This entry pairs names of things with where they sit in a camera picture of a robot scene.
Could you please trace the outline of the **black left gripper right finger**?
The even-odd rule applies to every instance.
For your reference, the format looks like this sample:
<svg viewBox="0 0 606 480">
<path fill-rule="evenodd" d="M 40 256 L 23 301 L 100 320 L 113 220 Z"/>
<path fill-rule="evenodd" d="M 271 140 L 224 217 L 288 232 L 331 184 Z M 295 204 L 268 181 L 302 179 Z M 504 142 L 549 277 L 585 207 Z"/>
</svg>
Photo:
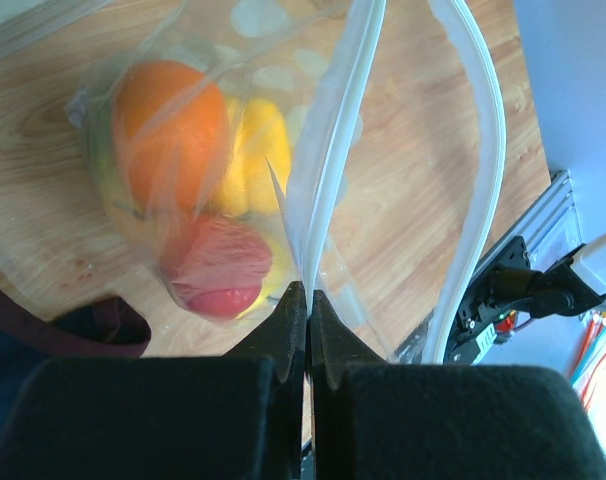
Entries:
<svg viewBox="0 0 606 480">
<path fill-rule="evenodd" d="M 558 372 L 388 363 L 322 292 L 310 381 L 320 479 L 606 479 L 590 421 Z"/>
</svg>

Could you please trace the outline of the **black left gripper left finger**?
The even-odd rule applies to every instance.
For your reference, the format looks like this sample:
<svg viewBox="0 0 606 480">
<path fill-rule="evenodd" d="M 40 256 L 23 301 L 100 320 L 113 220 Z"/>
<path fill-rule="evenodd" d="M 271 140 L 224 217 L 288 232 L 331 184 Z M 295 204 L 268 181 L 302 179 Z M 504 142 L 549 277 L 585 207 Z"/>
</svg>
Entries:
<svg viewBox="0 0 606 480">
<path fill-rule="evenodd" d="M 0 355 L 0 479 L 296 479 L 305 293 L 228 353 Z"/>
</svg>

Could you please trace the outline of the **clear dotted zip top bag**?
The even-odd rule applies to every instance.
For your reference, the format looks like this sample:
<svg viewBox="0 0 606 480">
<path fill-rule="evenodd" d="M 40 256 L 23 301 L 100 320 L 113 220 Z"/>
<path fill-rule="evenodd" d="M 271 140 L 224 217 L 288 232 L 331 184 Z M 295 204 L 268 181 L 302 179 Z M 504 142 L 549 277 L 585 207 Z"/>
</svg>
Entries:
<svg viewBox="0 0 606 480">
<path fill-rule="evenodd" d="M 114 227 L 180 308 L 325 293 L 441 364 L 495 215 L 506 120 L 464 1 L 187 1 L 69 100 Z"/>
</svg>

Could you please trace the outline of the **orange fruit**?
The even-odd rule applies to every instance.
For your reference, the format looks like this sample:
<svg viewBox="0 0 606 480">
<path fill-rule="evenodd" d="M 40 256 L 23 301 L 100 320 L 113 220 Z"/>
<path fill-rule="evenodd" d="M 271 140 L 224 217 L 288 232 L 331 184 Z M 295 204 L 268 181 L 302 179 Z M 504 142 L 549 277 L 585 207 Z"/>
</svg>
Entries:
<svg viewBox="0 0 606 480">
<path fill-rule="evenodd" d="M 112 102 L 112 135 L 122 179 L 149 208 L 194 208 L 207 175 L 227 154 L 225 98 L 205 75 L 172 60 L 145 61 L 123 76 Z"/>
</svg>

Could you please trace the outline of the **orange green mango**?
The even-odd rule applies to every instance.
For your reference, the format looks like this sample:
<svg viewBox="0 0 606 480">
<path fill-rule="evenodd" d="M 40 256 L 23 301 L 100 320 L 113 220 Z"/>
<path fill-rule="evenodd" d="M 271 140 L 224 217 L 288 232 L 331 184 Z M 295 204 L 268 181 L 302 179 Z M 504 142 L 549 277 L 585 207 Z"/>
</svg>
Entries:
<svg viewBox="0 0 606 480">
<path fill-rule="evenodd" d="M 84 134 L 88 168 L 104 205 L 130 211 L 134 204 L 118 168 L 109 101 L 101 100 L 90 104 Z"/>
</svg>

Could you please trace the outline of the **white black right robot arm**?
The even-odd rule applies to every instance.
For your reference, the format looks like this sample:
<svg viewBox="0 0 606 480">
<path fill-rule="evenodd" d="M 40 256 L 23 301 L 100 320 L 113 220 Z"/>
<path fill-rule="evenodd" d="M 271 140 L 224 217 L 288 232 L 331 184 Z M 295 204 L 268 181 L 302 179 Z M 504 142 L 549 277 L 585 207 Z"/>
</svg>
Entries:
<svg viewBox="0 0 606 480">
<path fill-rule="evenodd" d="M 501 266 L 487 281 L 486 302 L 532 319 L 577 316 L 606 300 L 606 233 L 557 260 L 546 271 Z"/>
</svg>

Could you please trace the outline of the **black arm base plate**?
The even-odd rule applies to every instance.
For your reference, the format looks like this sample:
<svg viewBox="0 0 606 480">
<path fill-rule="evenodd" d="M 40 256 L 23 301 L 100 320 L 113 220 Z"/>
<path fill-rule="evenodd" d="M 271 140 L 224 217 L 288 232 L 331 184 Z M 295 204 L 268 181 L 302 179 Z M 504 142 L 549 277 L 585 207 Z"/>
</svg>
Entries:
<svg viewBox="0 0 606 480">
<path fill-rule="evenodd" d="M 468 286 L 449 331 L 443 362 L 474 365 L 497 338 L 495 325 L 527 296 L 534 276 L 525 239 L 514 236 Z"/>
</svg>

